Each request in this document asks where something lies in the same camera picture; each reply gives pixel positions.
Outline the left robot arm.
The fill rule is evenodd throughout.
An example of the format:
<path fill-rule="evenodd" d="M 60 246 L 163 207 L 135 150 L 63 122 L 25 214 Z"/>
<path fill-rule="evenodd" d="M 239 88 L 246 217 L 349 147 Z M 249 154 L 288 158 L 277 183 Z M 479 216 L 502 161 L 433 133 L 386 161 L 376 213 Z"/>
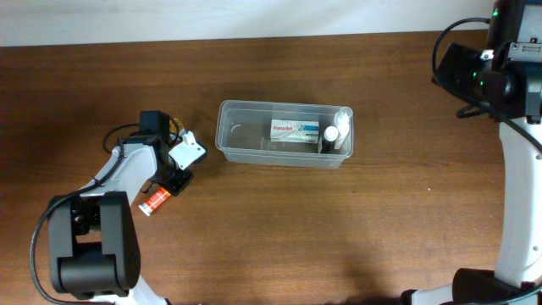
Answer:
<path fill-rule="evenodd" d="M 48 228 L 53 289 L 76 304 L 166 304 L 141 276 L 141 253 L 130 205 L 146 184 L 177 196 L 193 174 L 169 154 L 179 124 L 143 111 L 138 130 L 120 138 L 111 157 L 77 191 L 54 197 L 40 217 Z"/>

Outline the dark bottle white cap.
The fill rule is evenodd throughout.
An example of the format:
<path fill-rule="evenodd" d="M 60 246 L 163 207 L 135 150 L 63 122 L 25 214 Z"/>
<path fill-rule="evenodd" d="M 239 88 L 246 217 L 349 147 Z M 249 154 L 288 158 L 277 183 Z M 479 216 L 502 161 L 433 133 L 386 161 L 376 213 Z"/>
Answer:
<path fill-rule="evenodd" d="M 329 126 L 325 129 L 318 141 L 318 152 L 322 154 L 330 153 L 335 147 L 339 131 L 335 126 Z"/>

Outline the orange tube white cap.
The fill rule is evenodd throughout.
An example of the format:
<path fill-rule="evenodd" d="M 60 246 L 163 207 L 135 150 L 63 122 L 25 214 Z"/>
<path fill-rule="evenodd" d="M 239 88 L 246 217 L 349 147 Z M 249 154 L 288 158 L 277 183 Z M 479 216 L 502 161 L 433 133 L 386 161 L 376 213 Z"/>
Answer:
<path fill-rule="evenodd" d="M 139 205 L 139 209 L 146 215 L 151 216 L 162 203 L 168 200 L 171 194 L 164 188 L 160 188 L 151 195 L 144 203 Z"/>

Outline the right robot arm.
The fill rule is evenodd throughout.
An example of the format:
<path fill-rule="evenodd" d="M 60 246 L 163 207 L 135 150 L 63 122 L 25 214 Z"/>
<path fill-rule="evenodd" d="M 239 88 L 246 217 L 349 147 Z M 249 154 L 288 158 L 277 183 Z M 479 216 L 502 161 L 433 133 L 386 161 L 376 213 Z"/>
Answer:
<path fill-rule="evenodd" d="M 541 305 L 541 2 L 497 1 L 486 47 L 452 43 L 432 58 L 433 81 L 466 106 L 465 119 L 499 124 L 505 158 L 505 205 L 495 269 L 457 270 L 451 284 L 410 290 L 401 303 Z"/>

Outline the small jar gold lid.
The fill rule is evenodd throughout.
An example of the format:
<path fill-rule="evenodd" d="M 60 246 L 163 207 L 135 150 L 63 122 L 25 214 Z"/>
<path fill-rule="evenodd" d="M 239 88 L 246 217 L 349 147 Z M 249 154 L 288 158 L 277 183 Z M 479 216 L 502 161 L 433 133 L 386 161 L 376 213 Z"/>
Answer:
<path fill-rule="evenodd" d="M 169 125 L 171 136 L 183 136 L 185 134 L 185 127 L 181 120 L 171 118 Z"/>

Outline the white squeeze bottle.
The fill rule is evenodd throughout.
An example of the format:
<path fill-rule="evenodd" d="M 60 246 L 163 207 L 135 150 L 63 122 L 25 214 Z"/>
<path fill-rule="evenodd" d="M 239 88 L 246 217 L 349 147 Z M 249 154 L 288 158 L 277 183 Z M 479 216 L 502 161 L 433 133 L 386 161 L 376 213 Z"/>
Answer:
<path fill-rule="evenodd" d="M 334 126 L 338 130 L 335 140 L 335 150 L 340 150 L 351 128 L 352 111 L 348 107 L 341 108 L 334 116 Z"/>

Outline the white Panadol box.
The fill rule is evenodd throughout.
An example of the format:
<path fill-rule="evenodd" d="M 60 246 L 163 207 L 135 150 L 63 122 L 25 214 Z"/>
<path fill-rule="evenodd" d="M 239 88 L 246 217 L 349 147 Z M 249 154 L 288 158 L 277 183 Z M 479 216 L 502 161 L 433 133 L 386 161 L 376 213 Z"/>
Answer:
<path fill-rule="evenodd" d="M 270 140 L 314 144 L 319 137 L 317 121 L 273 119 L 270 127 Z"/>

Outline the clear plastic container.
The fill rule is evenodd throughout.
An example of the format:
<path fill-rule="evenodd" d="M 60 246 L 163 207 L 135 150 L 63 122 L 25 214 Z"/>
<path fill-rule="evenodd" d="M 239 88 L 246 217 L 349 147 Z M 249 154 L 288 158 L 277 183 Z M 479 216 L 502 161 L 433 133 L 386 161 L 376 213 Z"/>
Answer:
<path fill-rule="evenodd" d="M 349 119 L 341 147 L 320 153 L 316 143 L 272 141 L 274 119 L 317 122 L 325 129 L 335 118 Z M 353 110 L 342 106 L 227 100 L 222 102 L 215 145 L 230 162 L 338 168 L 354 152 Z"/>

